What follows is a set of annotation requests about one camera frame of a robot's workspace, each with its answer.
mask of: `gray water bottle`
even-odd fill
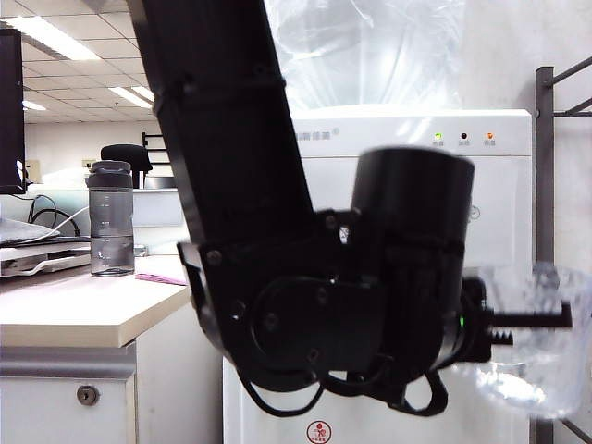
[[[133,273],[133,194],[127,162],[103,160],[86,179],[91,214],[91,274],[123,276]]]

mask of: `plastic bag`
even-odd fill
[[[457,364],[481,393],[507,406],[544,418],[577,410],[592,340],[592,277],[551,264],[532,275],[515,269],[482,268],[487,305],[496,312],[553,313],[569,302],[573,328],[515,328],[514,345],[494,346],[487,364]]]
[[[292,111],[455,107],[464,0],[266,0]]]

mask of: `wall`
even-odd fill
[[[157,122],[33,123],[25,126],[28,160],[40,161],[41,174],[81,167],[82,159],[100,159],[113,143],[142,144],[142,132],[160,133]]]
[[[458,94],[465,108],[535,114],[535,70],[592,56],[590,0],[467,0]],[[561,82],[555,109],[592,96],[592,67]],[[592,118],[555,119],[555,262],[592,273]]]

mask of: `robotic arm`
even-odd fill
[[[437,414],[447,404],[438,369],[512,345],[492,328],[571,325],[569,306],[493,314],[483,284],[463,279],[465,159],[369,151],[351,211],[314,211],[263,0],[128,3],[191,234],[179,252],[194,305],[261,408],[305,413],[327,389]],[[432,400],[416,410],[405,388],[422,376]],[[253,388],[315,383],[296,411]]]

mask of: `ceiling light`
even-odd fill
[[[100,59],[97,54],[86,46],[77,42],[41,17],[3,18],[3,21],[71,60]]]
[[[132,86],[131,89],[142,97],[147,98],[149,101],[154,101],[154,94],[148,88],[144,88],[143,86]]]
[[[22,105],[28,109],[34,109],[36,111],[47,111],[47,108],[45,106],[37,105],[33,102],[29,102],[28,100],[23,100]]]
[[[150,105],[148,102],[141,99],[133,92],[121,88],[120,86],[117,86],[116,88],[109,88],[109,90],[111,90],[113,93],[117,95],[120,95],[124,99],[129,100],[136,106],[141,106],[142,108],[152,108],[152,105]]]

